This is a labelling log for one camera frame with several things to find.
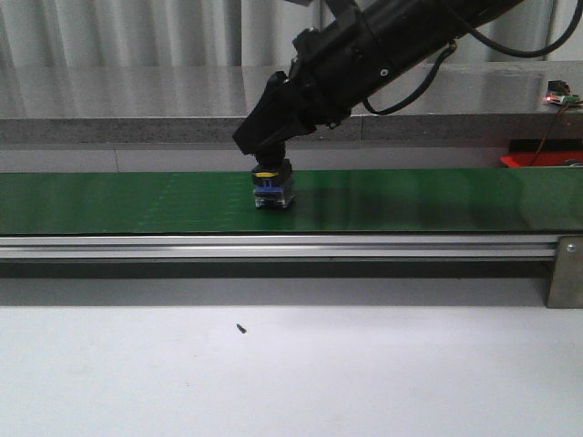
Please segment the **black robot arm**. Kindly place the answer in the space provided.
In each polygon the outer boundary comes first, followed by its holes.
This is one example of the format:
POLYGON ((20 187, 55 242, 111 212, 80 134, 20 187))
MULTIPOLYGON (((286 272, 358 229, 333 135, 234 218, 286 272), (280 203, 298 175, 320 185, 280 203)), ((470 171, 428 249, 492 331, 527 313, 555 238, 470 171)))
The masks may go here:
POLYGON ((352 109, 383 86, 461 36, 455 18, 486 24, 514 1, 353 1, 329 3, 334 21, 305 29, 293 40, 289 72, 268 80, 251 113, 233 135, 245 154, 255 154, 318 126, 340 125, 352 109))

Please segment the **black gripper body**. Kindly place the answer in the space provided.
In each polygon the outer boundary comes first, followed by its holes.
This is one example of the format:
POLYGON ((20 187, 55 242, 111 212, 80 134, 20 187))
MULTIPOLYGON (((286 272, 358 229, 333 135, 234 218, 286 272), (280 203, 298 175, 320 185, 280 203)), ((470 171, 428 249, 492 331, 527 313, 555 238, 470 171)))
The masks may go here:
POLYGON ((408 11, 335 11, 322 31, 293 41, 286 80, 286 127, 338 124, 354 106, 410 69, 408 11))

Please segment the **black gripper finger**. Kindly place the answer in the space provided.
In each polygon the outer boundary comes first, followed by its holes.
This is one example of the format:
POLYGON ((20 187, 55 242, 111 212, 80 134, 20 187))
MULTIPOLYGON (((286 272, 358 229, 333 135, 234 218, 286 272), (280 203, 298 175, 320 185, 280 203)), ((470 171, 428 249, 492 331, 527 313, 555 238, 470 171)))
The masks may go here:
POLYGON ((255 108, 233 134, 233 140, 244 155, 256 154, 261 127, 298 120, 301 101, 293 84, 283 71, 273 73, 255 108))
POLYGON ((283 145, 289 139, 309 135, 315 130, 314 124, 305 124, 298 120, 283 124, 265 124, 261 127, 255 152, 266 153, 268 150, 283 145))

